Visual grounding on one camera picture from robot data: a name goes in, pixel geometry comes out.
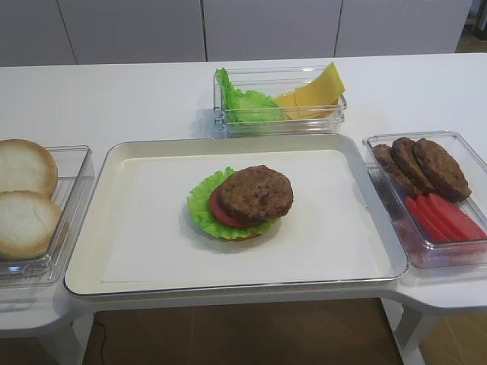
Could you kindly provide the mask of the clear box with buns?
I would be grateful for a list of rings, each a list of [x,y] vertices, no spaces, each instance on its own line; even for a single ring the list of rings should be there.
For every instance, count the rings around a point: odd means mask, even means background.
[[[53,238],[36,259],[1,260],[2,287],[49,285],[65,273],[96,182],[91,149],[86,145],[48,147],[58,167],[51,197],[62,209]]]

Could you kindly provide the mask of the clear box with lettuce and cheese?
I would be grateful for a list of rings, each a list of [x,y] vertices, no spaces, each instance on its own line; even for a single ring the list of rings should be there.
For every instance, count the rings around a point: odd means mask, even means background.
[[[231,83],[242,91],[256,90],[272,99],[289,92],[306,91],[306,86],[320,76],[328,65],[285,68],[227,69]],[[283,120],[274,122],[228,122],[222,106],[221,88],[214,73],[215,127],[227,137],[248,135],[313,134],[338,132],[345,120],[347,102],[345,92],[339,98],[335,111],[326,118],[288,119],[283,109]]]

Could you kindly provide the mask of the brown patty in box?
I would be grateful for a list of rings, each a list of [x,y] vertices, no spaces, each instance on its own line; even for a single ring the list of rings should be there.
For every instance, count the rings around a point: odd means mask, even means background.
[[[396,164],[391,154],[391,147],[386,144],[378,144],[372,148],[372,152],[376,161],[398,189],[411,198],[422,194],[414,182]]]
[[[422,172],[438,195],[451,202],[462,202],[472,191],[458,162],[438,143],[422,138],[413,148]]]
[[[392,143],[391,154],[397,166],[412,180],[416,188],[423,194],[436,192],[435,187],[423,173],[414,155],[415,142],[407,137],[396,139]]]

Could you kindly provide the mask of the yellow cheese slice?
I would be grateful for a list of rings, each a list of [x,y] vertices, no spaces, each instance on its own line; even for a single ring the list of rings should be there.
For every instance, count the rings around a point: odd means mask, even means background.
[[[331,104],[345,92],[345,85],[339,76],[338,68],[331,62],[318,78],[306,86],[304,96],[310,105]]]

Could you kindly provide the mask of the brown patty middle in box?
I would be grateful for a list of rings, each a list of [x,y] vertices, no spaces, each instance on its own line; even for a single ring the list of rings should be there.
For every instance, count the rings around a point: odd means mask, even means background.
[[[407,137],[396,139],[392,143],[391,154],[397,166],[412,180],[416,188],[423,194],[436,192],[435,187],[423,173],[414,155],[415,142]]]

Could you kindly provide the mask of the brown burger patty on stack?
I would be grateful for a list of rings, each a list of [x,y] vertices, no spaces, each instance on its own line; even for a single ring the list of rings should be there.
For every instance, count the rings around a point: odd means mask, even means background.
[[[261,224],[285,216],[294,202],[291,182],[265,165],[231,174],[217,189],[217,201],[229,217]]]

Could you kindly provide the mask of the bun half at back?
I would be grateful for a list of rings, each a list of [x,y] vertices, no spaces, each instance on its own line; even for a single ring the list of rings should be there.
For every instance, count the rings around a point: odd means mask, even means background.
[[[32,141],[1,141],[1,192],[31,191],[50,198],[58,168],[47,149]]]

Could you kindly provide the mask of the red tomato slices in box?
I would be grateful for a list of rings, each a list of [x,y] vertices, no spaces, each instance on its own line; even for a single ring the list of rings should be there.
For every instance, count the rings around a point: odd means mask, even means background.
[[[436,195],[409,196],[406,207],[430,240],[455,243],[485,240],[486,232],[454,203]]]

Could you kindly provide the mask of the brown patty front in box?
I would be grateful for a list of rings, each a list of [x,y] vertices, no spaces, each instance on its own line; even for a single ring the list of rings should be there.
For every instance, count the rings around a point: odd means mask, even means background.
[[[462,202],[472,191],[458,162],[438,143],[422,138],[413,148],[422,172],[438,195],[451,202]]]

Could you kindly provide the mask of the bun half at front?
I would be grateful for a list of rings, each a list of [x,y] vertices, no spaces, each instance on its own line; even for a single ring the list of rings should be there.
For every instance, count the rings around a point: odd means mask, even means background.
[[[53,238],[62,209],[30,191],[1,194],[1,258],[36,259]]]

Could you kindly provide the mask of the green lettuce leaf on burger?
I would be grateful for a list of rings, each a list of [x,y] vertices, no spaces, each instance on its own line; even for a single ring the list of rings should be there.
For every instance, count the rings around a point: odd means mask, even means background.
[[[223,240],[248,240],[267,233],[278,221],[270,220],[254,227],[231,227],[220,222],[212,213],[210,198],[212,193],[231,175],[235,173],[232,167],[226,167],[204,178],[189,193],[189,215],[193,223],[205,233]]]

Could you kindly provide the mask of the white paper tray liner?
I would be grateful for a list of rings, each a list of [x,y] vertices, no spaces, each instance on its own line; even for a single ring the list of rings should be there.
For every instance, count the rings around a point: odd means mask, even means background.
[[[189,217],[189,192],[225,167],[264,164],[285,174],[294,203],[268,233],[229,242]],[[154,282],[163,288],[371,278],[387,270],[380,235],[337,151],[122,158],[113,152],[100,180],[110,197],[113,248],[109,283]]]

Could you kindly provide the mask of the white metal serving tray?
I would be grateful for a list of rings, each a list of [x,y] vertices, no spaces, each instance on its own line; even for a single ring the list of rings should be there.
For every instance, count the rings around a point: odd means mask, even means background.
[[[266,165],[294,191],[251,240],[204,233],[188,198],[226,167]],[[65,286],[79,296],[293,284],[378,283],[408,260],[354,141],[344,135],[140,141],[109,151]]]

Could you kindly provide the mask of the stack of yellow cheese slices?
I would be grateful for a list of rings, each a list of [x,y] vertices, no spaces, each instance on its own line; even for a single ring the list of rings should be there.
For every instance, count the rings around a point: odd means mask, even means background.
[[[341,94],[338,94],[334,100],[331,100],[329,96],[296,90],[279,95],[273,101],[283,109],[288,119],[319,119],[326,118],[335,111],[340,97]]]

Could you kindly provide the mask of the brown patty back in box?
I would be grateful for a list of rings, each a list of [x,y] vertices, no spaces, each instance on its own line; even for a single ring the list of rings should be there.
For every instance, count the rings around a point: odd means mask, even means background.
[[[391,154],[391,147],[386,144],[378,144],[372,148],[372,152],[376,161],[398,189],[411,198],[422,194],[414,182],[396,164]]]

